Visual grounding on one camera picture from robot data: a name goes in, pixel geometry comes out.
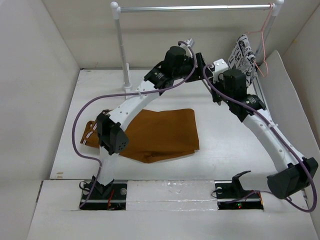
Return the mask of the brown trousers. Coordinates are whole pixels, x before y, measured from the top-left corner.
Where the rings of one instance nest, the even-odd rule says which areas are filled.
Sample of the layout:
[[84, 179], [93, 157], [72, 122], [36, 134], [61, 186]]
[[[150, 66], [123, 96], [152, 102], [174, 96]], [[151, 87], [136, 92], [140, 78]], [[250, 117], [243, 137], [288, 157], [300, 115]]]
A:
[[159, 112], [143, 109], [125, 133], [129, 143], [119, 155], [145, 164], [188, 156], [200, 149], [191, 108]]

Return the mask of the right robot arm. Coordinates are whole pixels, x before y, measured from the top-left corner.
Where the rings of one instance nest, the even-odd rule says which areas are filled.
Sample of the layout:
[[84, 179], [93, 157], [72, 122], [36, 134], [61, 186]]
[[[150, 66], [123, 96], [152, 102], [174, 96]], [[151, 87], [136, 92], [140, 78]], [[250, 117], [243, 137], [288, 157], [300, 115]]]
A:
[[215, 71], [210, 81], [214, 102], [224, 101], [229, 110], [238, 117], [262, 144], [276, 173], [267, 177], [269, 190], [279, 199], [311, 186], [318, 169], [317, 161], [306, 158], [294, 148], [273, 122], [263, 101], [247, 92], [246, 76], [238, 69]]

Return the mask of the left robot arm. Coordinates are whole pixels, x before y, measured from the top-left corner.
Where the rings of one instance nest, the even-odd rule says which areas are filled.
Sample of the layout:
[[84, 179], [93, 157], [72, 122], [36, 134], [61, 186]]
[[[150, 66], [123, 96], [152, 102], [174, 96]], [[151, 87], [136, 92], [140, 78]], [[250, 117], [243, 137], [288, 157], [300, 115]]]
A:
[[97, 116], [97, 135], [100, 149], [108, 157], [104, 158], [98, 182], [94, 192], [100, 198], [111, 194], [113, 177], [107, 174], [107, 167], [113, 163], [114, 156], [125, 150], [130, 140], [125, 133], [131, 121], [150, 102], [160, 97], [164, 92], [178, 86], [203, 80], [202, 68], [205, 66], [203, 54], [193, 53], [187, 56], [187, 51], [180, 46], [172, 46], [166, 52], [164, 60], [154, 66], [143, 78], [133, 95], [115, 109]]

